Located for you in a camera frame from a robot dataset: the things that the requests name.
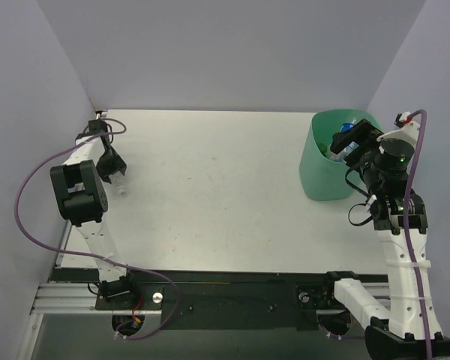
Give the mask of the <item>clear unlabelled bottle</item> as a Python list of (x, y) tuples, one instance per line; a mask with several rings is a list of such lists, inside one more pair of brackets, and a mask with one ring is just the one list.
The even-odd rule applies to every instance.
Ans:
[(125, 176), (121, 172), (116, 172), (109, 176), (111, 185), (116, 189), (116, 192), (120, 196), (126, 196), (128, 194)]

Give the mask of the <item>Pepsi bottle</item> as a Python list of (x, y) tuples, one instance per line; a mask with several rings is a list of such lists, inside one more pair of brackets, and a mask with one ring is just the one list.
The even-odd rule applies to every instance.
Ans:
[(357, 122), (358, 120), (356, 118), (354, 118), (352, 121), (344, 122), (340, 127), (340, 132), (343, 133), (349, 131), (357, 124)]
[(348, 145), (343, 150), (341, 150), (338, 154), (335, 154), (330, 147), (327, 148), (327, 158), (330, 161), (334, 161), (337, 163), (343, 163), (345, 158), (353, 151), (354, 147), (352, 145)]

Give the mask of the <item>green plastic bottle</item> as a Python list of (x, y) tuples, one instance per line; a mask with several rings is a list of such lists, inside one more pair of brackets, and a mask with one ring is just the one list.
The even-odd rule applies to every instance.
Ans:
[(318, 145), (318, 149), (320, 151), (320, 153), (324, 156), (324, 157), (328, 157), (328, 153), (329, 153), (329, 147), (325, 144), (319, 143)]

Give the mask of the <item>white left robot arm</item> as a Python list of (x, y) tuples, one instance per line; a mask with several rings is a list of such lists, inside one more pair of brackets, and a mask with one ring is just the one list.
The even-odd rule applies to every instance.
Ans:
[(140, 291), (130, 272), (114, 264), (120, 261), (119, 254), (105, 221), (109, 203), (104, 184), (126, 193), (122, 182), (127, 164), (113, 148), (111, 132), (105, 119), (89, 121), (76, 138), (78, 148), (49, 174), (60, 215), (76, 227), (96, 255), (98, 298), (129, 309), (137, 304)]

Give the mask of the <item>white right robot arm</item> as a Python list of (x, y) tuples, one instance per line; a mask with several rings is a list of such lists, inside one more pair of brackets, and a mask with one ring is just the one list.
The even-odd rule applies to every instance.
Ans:
[(349, 186), (365, 197), (368, 220), (379, 235), (390, 304), (380, 304), (352, 275), (323, 284), (319, 295), (325, 305), (342, 304), (358, 320), (372, 359), (446, 359), (450, 338), (437, 320), (428, 282), (425, 203), (412, 189), (426, 112), (401, 113), (394, 123), (395, 130), (383, 133), (363, 119), (336, 133), (331, 144), (335, 154), (355, 144), (345, 164), (364, 187)]

